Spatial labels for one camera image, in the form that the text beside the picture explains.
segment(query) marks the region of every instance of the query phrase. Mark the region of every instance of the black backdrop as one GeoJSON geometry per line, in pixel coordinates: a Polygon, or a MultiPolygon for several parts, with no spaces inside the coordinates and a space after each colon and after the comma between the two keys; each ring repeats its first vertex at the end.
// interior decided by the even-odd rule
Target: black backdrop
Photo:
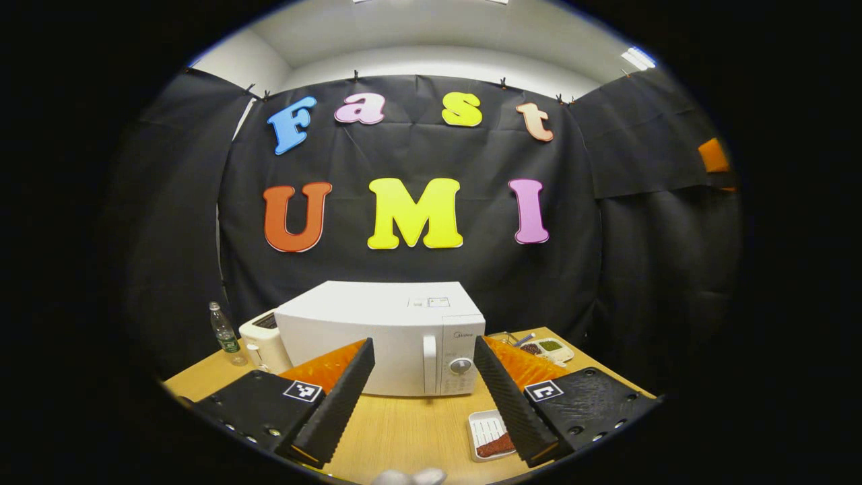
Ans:
{"type": "Polygon", "coordinates": [[[250,98],[209,74],[181,73],[130,127],[118,156],[99,241],[109,278],[124,288],[126,328],[164,378],[217,349],[207,301],[221,301],[236,328],[325,280],[460,281],[488,333],[547,326],[656,393],[674,386],[679,363],[721,326],[739,258],[737,194],[710,186],[697,148],[717,134],[659,70],[574,104],[456,78],[312,85],[254,103],[230,142],[250,98]],[[479,97],[479,126],[445,124],[450,91],[479,97]],[[334,119],[357,92],[386,97],[381,123],[334,119]],[[317,100],[307,139],[276,155],[267,120],[306,96],[317,100]],[[515,111],[523,103],[547,112],[552,141],[527,132],[515,111]],[[369,249],[376,196],[368,184],[383,177],[400,179],[414,199],[431,179],[458,180],[463,246],[369,249]],[[508,181],[520,178],[544,186],[547,242],[515,240],[508,181]],[[264,190],[296,189],[286,223],[298,233],[302,187],[317,181],[333,185],[320,242],[277,251],[264,236],[264,190]]]}
{"type": "Polygon", "coordinates": [[[547,326],[654,392],[720,328],[740,256],[739,200],[727,174],[707,174],[698,147],[718,134],[661,71],[638,72],[560,104],[467,79],[387,76],[280,93],[257,104],[231,148],[219,195],[222,264],[239,321],[325,280],[458,280],[487,331],[547,326]],[[446,125],[450,91],[481,100],[475,128],[446,125]],[[358,92],[385,96],[379,124],[333,113],[358,92]],[[313,96],[306,140],[281,155],[267,120],[313,96]],[[550,142],[535,140],[515,111],[547,112],[550,142]],[[433,178],[458,180],[456,249],[369,249],[376,196],[368,184],[400,179],[414,199],[433,178]],[[550,239],[519,244],[507,182],[540,181],[550,239]],[[264,237],[273,186],[293,186],[287,228],[305,226],[303,185],[327,181],[321,240],[283,253],[264,237]]]}
{"type": "Polygon", "coordinates": [[[589,92],[572,114],[602,221],[596,308],[580,347],[647,389],[672,391],[727,321],[742,246],[734,172],[704,169],[698,147],[721,137],[660,70],[589,92]]]}
{"type": "Polygon", "coordinates": [[[163,378],[219,349],[207,316],[208,302],[224,300],[216,198],[252,97],[206,72],[182,72],[129,124],[116,154],[99,271],[122,293],[114,324],[153,355],[163,378]]]}
{"type": "Polygon", "coordinates": [[[325,280],[460,281],[484,314],[488,332],[547,325],[564,337],[591,321],[599,271],[598,210],[584,142],[567,106],[552,98],[469,79],[386,76],[336,81],[269,98],[248,115],[228,159],[219,196],[228,296],[238,319],[253,317],[325,280]],[[482,122],[449,126],[440,115],[450,91],[481,101],[482,122]],[[339,123],[334,112],[347,96],[376,92],[386,98],[378,124],[339,123]],[[266,120],[306,96],[307,139],[275,155],[266,120]],[[548,143],[534,139],[515,107],[546,111],[548,143]],[[460,183],[455,195],[463,246],[370,249],[376,196],[368,184],[400,179],[414,200],[434,178],[460,183]],[[520,244],[518,209],[509,180],[540,181],[542,219],[550,240],[520,244]],[[287,227],[305,226],[303,185],[327,181],[323,232],[315,247],[282,253],[264,237],[265,201],[272,186],[293,186],[287,227]]]}

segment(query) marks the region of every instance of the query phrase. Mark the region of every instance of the white wall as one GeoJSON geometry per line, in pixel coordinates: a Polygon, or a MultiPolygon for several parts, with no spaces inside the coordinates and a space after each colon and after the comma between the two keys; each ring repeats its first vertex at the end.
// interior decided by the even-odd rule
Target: white wall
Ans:
{"type": "Polygon", "coordinates": [[[290,66],[275,49],[250,29],[244,29],[215,45],[194,65],[263,97],[282,91],[290,66]]]}
{"type": "Polygon", "coordinates": [[[280,91],[359,76],[423,74],[479,79],[537,92],[565,101],[580,98],[600,83],[576,72],[498,51],[473,47],[414,46],[372,49],[321,60],[290,71],[280,91]]]}

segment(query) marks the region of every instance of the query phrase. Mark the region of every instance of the white toaster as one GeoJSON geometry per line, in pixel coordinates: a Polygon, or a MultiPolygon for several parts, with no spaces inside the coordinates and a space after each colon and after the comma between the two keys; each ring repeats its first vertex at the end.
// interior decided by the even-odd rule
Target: white toaster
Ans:
{"type": "Polygon", "coordinates": [[[281,341],[274,309],[240,325],[246,353],[255,367],[270,374],[281,374],[293,367],[281,341]]]}

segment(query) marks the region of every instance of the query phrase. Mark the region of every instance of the wooden table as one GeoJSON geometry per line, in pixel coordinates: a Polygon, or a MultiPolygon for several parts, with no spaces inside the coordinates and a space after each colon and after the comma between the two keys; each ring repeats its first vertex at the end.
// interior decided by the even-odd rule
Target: wooden table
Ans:
{"type": "MultiPolygon", "coordinates": [[[[563,338],[548,330],[531,330],[536,338],[563,338]]],[[[512,332],[525,337],[530,330],[512,332]]],[[[652,394],[604,367],[573,345],[575,356],[568,361],[570,372],[596,367],[613,375],[645,396],[652,394]]],[[[177,395],[198,401],[254,370],[250,363],[232,365],[227,354],[212,356],[173,376],[165,385],[177,395]]],[[[362,395],[347,423],[332,462],[323,473],[351,482],[368,484],[385,469],[413,474],[434,467],[446,471],[445,485],[473,485],[497,482],[526,473],[530,469],[517,453],[497,460],[477,463],[470,459],[472,445],[467,417],[477,411],[496,409],[488,388],[478,375],[473,394],[438,398],[401,398],[362,395]]]]}

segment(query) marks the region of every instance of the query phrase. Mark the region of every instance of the blue letter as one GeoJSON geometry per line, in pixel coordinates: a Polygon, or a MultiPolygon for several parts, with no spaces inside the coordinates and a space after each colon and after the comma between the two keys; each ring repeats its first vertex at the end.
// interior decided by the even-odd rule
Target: blue letter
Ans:
{"type": "Polygon", "coordinates": [[[276,155],[281,155],[305,141],[308,134],[299,131],[298,127],[307,128],[309,126],[311,115],[305,108],[310,108],[315,104],[317,104],[316,99],[306,96],[266,120],[275,128],[275,137],[278,140],[278,145],[275,147],[276,155]]]}

